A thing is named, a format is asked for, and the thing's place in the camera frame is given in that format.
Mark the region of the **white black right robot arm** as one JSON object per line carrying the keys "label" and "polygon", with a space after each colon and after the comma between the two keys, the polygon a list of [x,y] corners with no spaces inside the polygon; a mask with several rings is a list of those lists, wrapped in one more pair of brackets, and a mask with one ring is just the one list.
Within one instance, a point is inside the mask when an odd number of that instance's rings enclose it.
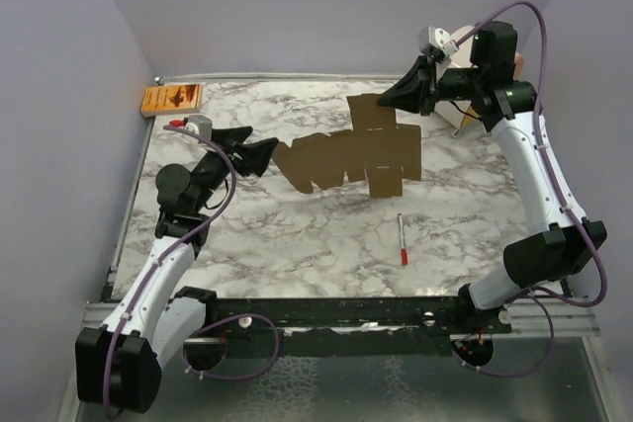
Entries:
{"label": "white black right robot arm", "polygon": [[490,21],[478,29],[468,67],[453,66],[459,47],[445,30],[429,27],[418,41],[419,57],[379,106],[427,116],[439,102],[470,103],[509,165],[527,220],[527,237],[504,248],[501,265],[458,292],[456,326],[476,334],[513,297],[582,270],[607,231],[571,192],[535,109],[536,89],[514,76],[513,25]]}

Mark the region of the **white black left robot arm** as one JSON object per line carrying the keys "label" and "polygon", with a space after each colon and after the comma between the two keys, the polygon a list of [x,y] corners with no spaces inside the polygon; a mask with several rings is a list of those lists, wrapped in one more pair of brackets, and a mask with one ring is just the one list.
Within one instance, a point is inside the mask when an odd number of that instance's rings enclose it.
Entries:
{"label": "white black left robot arm", "polygon": [[101,404],[110,421],[125,411],[147,411],[175,351],[190,334],[204,338],[218,328],[212,307],[172,293],[233,200],[238,177],[262,176],[279,144],[276,137],[248,142],[251,127],[168,130],[195,139],[207,152],[193,169],[172,163],[159,170],[159,218],[149,255],[118,306],[75,340],[78,398]]}

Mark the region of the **brown cardboard box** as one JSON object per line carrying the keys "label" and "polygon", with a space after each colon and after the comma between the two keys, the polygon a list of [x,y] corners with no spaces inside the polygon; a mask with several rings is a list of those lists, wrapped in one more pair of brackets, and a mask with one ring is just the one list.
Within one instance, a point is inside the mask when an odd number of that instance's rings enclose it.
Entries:
{"label": "brown cardboard box", "polygon": [[349,96],[351,129],[281,142],[272,160],[300,193],[367,182],[372,199],[400,197],[403,181],[421,180],[421,127],[401,124],[377,94]]}

